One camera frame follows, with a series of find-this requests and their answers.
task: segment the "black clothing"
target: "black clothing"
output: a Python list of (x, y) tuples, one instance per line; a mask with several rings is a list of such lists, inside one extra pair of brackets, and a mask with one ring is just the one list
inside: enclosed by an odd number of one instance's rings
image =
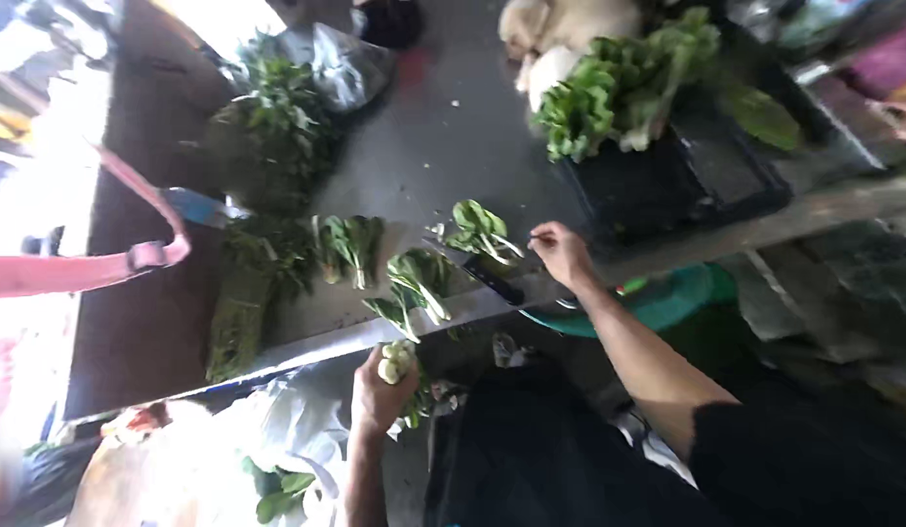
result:
[(425, 525), (906, 524), (906, 467), (747, 406), (697, 411), (700, 491), (638, 456), (555, 366), (496, 369), (436, 425)]

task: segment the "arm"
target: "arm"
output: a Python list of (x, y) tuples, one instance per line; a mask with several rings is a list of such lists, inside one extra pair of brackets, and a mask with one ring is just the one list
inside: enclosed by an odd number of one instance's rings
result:
[(375, 346), (365, 364), (355, 370), (352, 392), (352, 429), (349, 431), (348, 467), (337, 525), (386, 526), (382, 453), (384, 436), (419, 384), (417, 363), (398, 385), (378, 377), (382, 346)]
[(693, 411), (710, 402), (739, 403), (629, 314), (593, 270), (583, 239), (558, 222), (530, 232), (530, 248), (555, 280), (583, 304), (625, 389), (658, 434), (687, 461)]

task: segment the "hand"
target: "hand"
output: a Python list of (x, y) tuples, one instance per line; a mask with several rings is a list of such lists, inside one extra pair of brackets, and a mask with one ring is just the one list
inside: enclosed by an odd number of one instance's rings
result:
[(561, 222), (546, 222), (534, 227), (530, 235), (528, 248), (540, 256), (554, 280), (576, 294), (587, 287), (602, 287), (579, 234)]
[(352, 389), (352, 432), (377, 441), (388, 432), (400, 416), (404, 403), (411, 399), (420, 385), (417, 361), (413, 361), (407, 375), (397, 385), (389, 385), (378, 377), (378, 363), (383, 358), (382, 346), (375, 346), (365, 364), (355, 370)]

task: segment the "bundle of vegetables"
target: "bundle of vegetables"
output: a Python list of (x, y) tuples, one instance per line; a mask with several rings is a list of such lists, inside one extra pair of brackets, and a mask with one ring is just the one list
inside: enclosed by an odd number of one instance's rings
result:
[(326, 219), (325, 227), (328, 234), (321, 235), (321, 242), (328, 243), (330, 249), (341, 256), (352, 268), (354, 272), (353, 287), (367, 289), (374, 282), (372, 267), (375, 264), (378, 241), (384, 230), (382, 219), (352, 216), (342, 220), (336, 216), (330, 216)]
[(306, 290), (311, 245), (295, 219), (251, 216), (226, 227), (222, 252), (205, 371), (213, 383), (236, 377), (257, 356), (267, 306)]
[(449, 311), (440, 301), (450, 272), (446, 258), (422, 248), (413, 248), (388, 260), (388, 279), (406, 289), (401, 293), (407, 293), (414, 304), (423, 307), (435, 325), (450, 320)]
[(241, 468), (254, 478), (254, 489), (261, 500), (255, 509), (258, 523), (270, 523), (296, 507), (309, 485), (316, 479), (311, 473), (292, 473), (276, 468), (274, 472), (262, 471), (251, 458), (241, 461)]
[(513, 262), (503, 256), (514, 253), (518, 258), (524, 258), (524, 251), (517, 245), (508, 241), (508, 228), (501, 218), (482, 208), (476, 200), (465, 200), (453, 206), (453, 220), (459, 225), (460, 231), (451, 234), (443, 243), (455, 249), (476, 254), (485, 253), (495, 261), (510, 265)]
[(295, 217), (256, 214), (230, 222), (224, 252), (235, 265), (268, 275), (275, 294), (292, 297), (308, 288), (312, 238)]
[[(378, 363), (378, 376), (389, 385), (400, 383), (415, 360), (414, 345), (411, 341), (394, 341), (382, 347), (382, 357)], [(433, 403), (430, 394), (430, 381), (420, 368), (420, 386), (413, 393), (411, 399), (404, 404), (401, 418), (404, 426), (416, 428), (420, 425), (420, 418), (429, 416), (429, 408)]]
[[(310, 66), (292, 64), (268, 36), (249, 46), (243, 58), (250, 93), (213, 117), (205, 141), (228, 176), (225, 189), (253, 212), (225, 229), (206, 373), (213, 382), (251, 364), (269, 302), (306, 290), (313, 258), (313, 239), (303, 226), (306, 206), (332, 164), (336, 140)], [(260, 295), (242, 293), (241, 283)]]
[(362, 303), (389, 321), (404, 337), (420, 342), (413, 333), (409, 311), (419, 305), (434, 324), (450, 320), (441, 299), (447, 294), (451, 274), (452, 266), (445, 257), (423, 248), (412, 248), (388, 261), (391, 298), (366, 298)]
[(320, 225), (319, 215), (310, 220), (313, 230), (313, 247), (316, 260), (322, 270), (322, 279), (326, 283), (337, 283), (342, 280), (342, 261), (333, 247), (333, 233), (328, 225)]
[(552, 161), (594, 156), (606, 138), (623, 152), (661, 136), (678, 88), (698, 80), (719, 49), (705, 7), (691, 7), (645, 39), (594, 39), (568, 79), (544, 92), (535, 120)]

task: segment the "knife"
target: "knife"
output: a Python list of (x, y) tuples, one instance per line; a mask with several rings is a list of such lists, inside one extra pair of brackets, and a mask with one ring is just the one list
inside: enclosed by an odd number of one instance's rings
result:
[(461, 267), (474, 279), (482, 282), (488, 289), (497, 293), (505, 302), (511, 305), (521, 305), (524, 303), (524, 292), (520, 289), (515, 289), (509, 285), (508, 282), (500, 279), (495, 276), (494, 273), (486, 269), (485, 266), (482, 265), (482, 260), (479, 258), (478, 254), (451, 248), (437, 240), (427, 237), (423, 238), (423, 241), (439, 251), (440, 254), (447, 257), (450, 262)]

